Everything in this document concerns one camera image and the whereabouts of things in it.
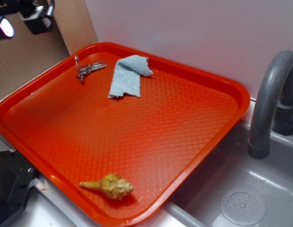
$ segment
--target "light blue towel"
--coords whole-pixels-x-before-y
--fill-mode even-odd
[[[118,60],[108,97],[120,97],[124,93],[140,97],[140,75],[153,75],[147,60],[148,58],[139,55]]]

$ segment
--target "seashell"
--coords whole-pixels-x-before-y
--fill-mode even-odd
[[[81,182],[79,186],[103,192],[108,198],[114,200],[122,200],[134,189],[126,179],[121,179],[118,174],[108,174],[97,182]]]

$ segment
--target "drain cover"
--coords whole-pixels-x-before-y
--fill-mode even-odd
[[[236,187],[228,190],[221,198],[223,215],[239,226],[251,226],[260,222],[266,214],[263,197],[248,187]]]

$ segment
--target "gray sink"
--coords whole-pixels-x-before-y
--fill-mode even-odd
[[[258,160],[249,128],[239,122],[170,201],[207,227],[293,227],[293,139],[273,132]]]

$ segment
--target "light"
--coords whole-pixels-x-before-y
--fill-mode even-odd
[[[5,17],[0,17],[0,40],[10,39],[14,36],[15,31],[12,25]]]
[[[12,27],[12,25],[9,23],[8,20],[6,20],[6,18],[3,18],[3,20],[0,23],[0,28],[2,30],[2,32],[8,37],[11,38],[14,36],[15,31],[14,28]]]

